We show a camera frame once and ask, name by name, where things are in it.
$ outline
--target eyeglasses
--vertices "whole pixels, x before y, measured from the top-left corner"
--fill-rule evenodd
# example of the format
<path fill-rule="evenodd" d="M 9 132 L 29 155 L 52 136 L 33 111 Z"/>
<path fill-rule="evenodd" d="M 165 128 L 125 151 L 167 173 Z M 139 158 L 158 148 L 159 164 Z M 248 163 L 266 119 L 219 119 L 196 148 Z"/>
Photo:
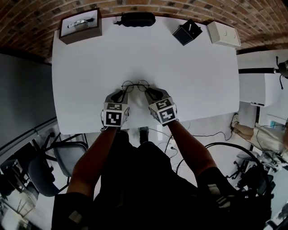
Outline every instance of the eyeglasses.
<path fill-rule="evenodd" d="M 145 81 L 145 80 L 139 81 L 138 84 L 134 84 L 134 83 L 131 82 L 131 81 L 125 81 L 125 82 L 122 84 L 122 89 L 123 89 L 124 93 L 130 93 L 130 92 L 133 91 L 135 85 L 137 85 L 138 89 L 139 89 L 141 92 L 145 92 L 145 91 L 150 87 L 150 85 L 148 84 L 148 82 Z"/>

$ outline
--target black cube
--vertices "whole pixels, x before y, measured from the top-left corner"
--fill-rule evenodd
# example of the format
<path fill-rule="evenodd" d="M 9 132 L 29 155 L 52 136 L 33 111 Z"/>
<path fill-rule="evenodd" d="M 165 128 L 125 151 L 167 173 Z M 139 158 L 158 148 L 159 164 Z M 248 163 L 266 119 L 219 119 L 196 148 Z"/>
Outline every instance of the black cube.
<path fill-rule="evenodd" d="M 193 41 L 202 33 L 202 30 L 199 26 L 193 22 L 192 19 L 189 19 L 178 30 L 173 34 L 173 36 L 180 41 L 182 45 L 188 44 L 190 41 Z"/>

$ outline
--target person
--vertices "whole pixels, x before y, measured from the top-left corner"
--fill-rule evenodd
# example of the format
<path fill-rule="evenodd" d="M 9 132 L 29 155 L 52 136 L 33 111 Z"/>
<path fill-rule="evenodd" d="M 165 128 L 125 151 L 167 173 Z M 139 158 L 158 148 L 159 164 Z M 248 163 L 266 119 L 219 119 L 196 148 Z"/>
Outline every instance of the person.
<path fill-rule="evenodd" d="M 108 127 L 75 165 L 67 193 L 55 196 L 52 229 L 221 225 L 236 190 L 179 121 L 168 127 L 198 187 L 172 170 L 169 157 L 148 140 L 148 128 L 140 129 L 136 148 L 127 132 Z"/>
<path fill-rule="evenodd" d="M 256 123 L 255 128 L 251 128 L 239 123 L 238 113 L 234 114 L 230 124 L 233 132 L 269 154 L 279 164 L 281 161 L 275 156 L 275 153 L 279 153 L 282 159 L 288 162 L 288 120 L 285 127 L 284 132 L 273 127 L 261 126 L 258 123 Z"/>

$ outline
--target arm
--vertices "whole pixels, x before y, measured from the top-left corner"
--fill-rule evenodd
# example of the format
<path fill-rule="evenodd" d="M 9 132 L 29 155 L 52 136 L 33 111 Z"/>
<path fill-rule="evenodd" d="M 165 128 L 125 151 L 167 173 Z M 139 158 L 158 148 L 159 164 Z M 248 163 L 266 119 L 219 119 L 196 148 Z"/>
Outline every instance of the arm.
<path fill-rule="evenodd" d="M 197 141 L 179 121 L 171 121 L 168 127 L 177 143 L 177 146 L 197 178 L 205 169 L 217 167 L 208 149 Z"/>
<path fill-rule="evenodd" d="M 67 193 L 79 192 L 93 198 L 95 185 L 100 178 L 115 135 L 116 128 L 113 127 L 100 133 L 75 165 Z"/>

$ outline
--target shoe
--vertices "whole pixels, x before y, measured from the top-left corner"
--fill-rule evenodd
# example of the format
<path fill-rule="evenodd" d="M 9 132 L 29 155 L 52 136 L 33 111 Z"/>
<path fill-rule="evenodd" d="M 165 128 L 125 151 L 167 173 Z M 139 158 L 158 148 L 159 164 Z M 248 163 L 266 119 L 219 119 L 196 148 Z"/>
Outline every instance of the shoe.
<path fill-rule="evenodd" d="M 234 113 L 231 123 L 230 123 L 231 131 L 234 130 L 236 124 L 239 124 L 238 117 L 239 117 L 238 113 Z"/>
<path fill-rule="evenodd" d="M 139 128 L 139 133 L 140 133 L 140 144 L 143 144 L 144 142 L 148 142 L 148 136 L 149 136 L 149 128 L 146 127 L 141 127 Z"/>

